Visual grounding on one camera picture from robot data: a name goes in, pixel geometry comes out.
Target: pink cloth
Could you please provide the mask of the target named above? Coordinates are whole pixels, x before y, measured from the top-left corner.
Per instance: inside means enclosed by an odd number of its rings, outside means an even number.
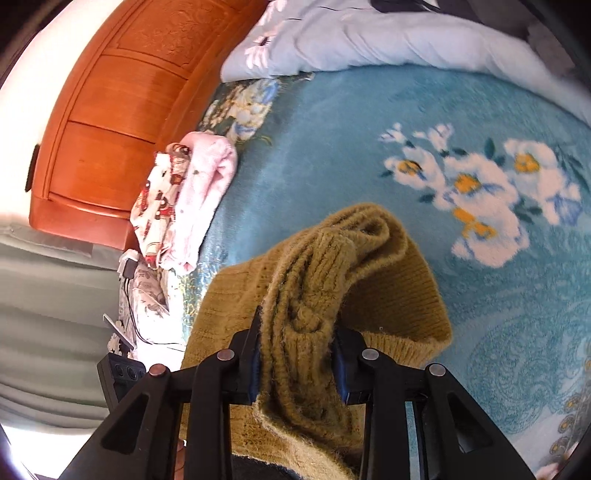
[[[236,173],[237,156],[226,137],[191,132],[180,143],[191,150],[191,162],[164,237],[160,267],[186,275],[197,267],[203,238]]]

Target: black cable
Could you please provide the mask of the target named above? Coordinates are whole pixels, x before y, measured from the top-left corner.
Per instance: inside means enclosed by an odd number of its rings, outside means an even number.
[[[138,324],[135,322],[135,316],[134,316],[134,312],[133,312],[133,308],[131,307],[131,300],[129,298],[129,279],[126,278],[124,283],[123,283],[123,292],[125,293],[125,298],[127,299],[127,306],[129,308],[129,318],[131,318],[131,323],[134,326],[134,331],[136,336],[144,343],[147,343],[148,345],[178,345],[178,346],[183,346],[180,343],[177,342],[168,342],[168,343],[159,343],[159,342],[152,342],[150,340],[146,340],[141,333],[139,332],[139,328],[138,328]],[[176,350],[177,352],[184,352],[184,350],[178,350],[176,348],[171,348],[171,350]]]

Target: floral blanket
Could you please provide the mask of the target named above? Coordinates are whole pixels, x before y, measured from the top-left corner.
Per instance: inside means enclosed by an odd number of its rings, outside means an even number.
[[[493,77],[361,67],[223,85],[199,126],[239,151],[184,284],[357,202],[395,214],[454,324],[447,365],[537,471],[589,424],[591,131]]]

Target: white wall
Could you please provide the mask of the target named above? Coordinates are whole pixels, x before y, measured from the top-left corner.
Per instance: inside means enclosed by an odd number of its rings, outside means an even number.
[[[0,222],[28,224],[28,168],[61,88],[122,0],[73,0],[23,52],[0,89]]]
[[[53,105],[86,44],[123,0],[73,0],[27,47],[0,89],[0,222],[28,224],[25,182]],[[89,435],[6,427],[15,454],[34,473],[58,478]]]

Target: ribbed knit fabric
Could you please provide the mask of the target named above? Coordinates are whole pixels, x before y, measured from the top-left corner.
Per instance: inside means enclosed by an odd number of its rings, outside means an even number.
[[[306,479],[352,480],[364,409],[343,405],[335,388],[335,321],[340,313],[344,326],[398,363],[424,365],[452,339],[431,271],[389,212],[373,204],[341,210],[265,255],[223,269],[203,300],[183,368],[227,348],[259,304],[260,394],[254,408],[230,410],[233,452]]]

